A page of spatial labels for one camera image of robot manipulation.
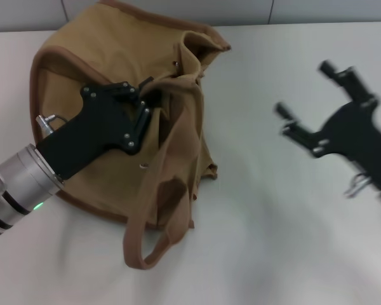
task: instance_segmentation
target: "metal rivet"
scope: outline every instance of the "metal rivet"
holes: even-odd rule
[[[324,140],[319,141],[319,145],[321,145],[321,146],[328,145],[329,143],[330,143],[330,141],[328,139],[324,139]]]
[[[324,148],[323,148],[323,147],[315,147],[314,149],[312,149],[312,152],[313,152],[314,154],[321,153],[322,151],[324,151]]]

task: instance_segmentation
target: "green led light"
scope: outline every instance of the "green led light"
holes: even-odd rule
[[[43,202],[41,202],[40,204],[38,204],[38,206],[36,206],[35,208],[34,208],[34,210],[36,210],[36,209],[38,209],[41,205],[43,205],[44,203]]]

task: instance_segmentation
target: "tan canvas bag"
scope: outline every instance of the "tan canvas bag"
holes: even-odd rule
[[[101,1],[54,33],[38,51],[30,79],[31,123],[67,119],[82,108],[88,83],[138,85],[141,95],[163,93],[152,112],[141,151],[112,149],[65,181],[59,196],[103,217],[127,222],[123,241],[127,265],[148,269],[193,227],[191,202],[201,177],[216,177],[202,133],[203,71],[230,46],[207,25],[146,13],[116,1]],[[53,128],[62,122],[54,121]],[[152,253],[142,257],[145,227],[162,229]]]

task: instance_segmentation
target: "white table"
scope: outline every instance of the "white table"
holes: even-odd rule
[[[285,100],[315,130],[343,105],[316,71],[327,58],[381,96],[381,23],[218,30],[233,51],[203,88],[220,175],[200,188],[195,230],[137,271],[123,263],[123,225],[52,198],[0,237],[0,305],[381,305],[376,192],[344,199],[355,171],[308,157],[272,113]],[[0,33],[0,162],[33,141],[29,68],[50,34]]]

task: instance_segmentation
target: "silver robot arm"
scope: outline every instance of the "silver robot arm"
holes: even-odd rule
[[[32,144],[0,164],[0,235],[63,186]]]

